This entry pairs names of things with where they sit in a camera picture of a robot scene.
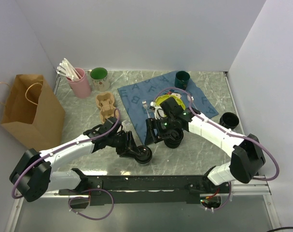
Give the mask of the dark translucent takeout cup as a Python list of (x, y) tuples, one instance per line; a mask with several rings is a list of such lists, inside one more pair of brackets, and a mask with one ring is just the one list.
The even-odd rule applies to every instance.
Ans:
[(140, 145), (138, 150), (140, 153), (135, 156), (135, 161), (141, 165), (148, 164), (153, 157), (151, 149), (148, 146)]

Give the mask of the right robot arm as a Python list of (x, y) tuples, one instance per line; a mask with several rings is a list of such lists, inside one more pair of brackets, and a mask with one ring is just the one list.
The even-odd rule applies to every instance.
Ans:
[(224, 151), (230, 161), (210, 168), (204, 175), (203, 188), (215, 192), (225, 182), (237, 180), (249, 183), (265, 164), (265, 157), (256, 136), (235, 133), (208, 119), (202, 112), (183, 109), (173, 97), (157, 104), (151, 102), (153, 118), (146, 120), (145, 145), (164, 141), (169, 148), (177, 148), (183, 132), (196, 134)]

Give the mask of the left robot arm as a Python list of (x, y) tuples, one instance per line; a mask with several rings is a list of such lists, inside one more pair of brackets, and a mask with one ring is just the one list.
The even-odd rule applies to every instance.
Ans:
[(28, 202), (39, 199), (44, 193), (71, 189), (76, 194), (87, 190), (87, 178), (79, 169), (60, 172), (58, 169), (74, 159), (104, 149), (115, 148), (121, 158), (133, 158), (140, 164), (152, 159), (152, 151), (135, 143), (131, 131), (124, 131), (116, 117), (86, 130), (72, 141), (47, 150), (27, 150), (11, 173), (12, 197), (25, 198)]

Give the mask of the stack of black lids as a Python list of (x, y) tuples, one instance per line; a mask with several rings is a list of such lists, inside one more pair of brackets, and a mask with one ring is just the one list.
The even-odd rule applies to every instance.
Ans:
[(175, 149), (181, 144), (182, 140), (183, 140), (183, 131), (182, 129), (176, 128), (170, 131), (169, 137), (164, 140), (164, 143), (167, 147)]

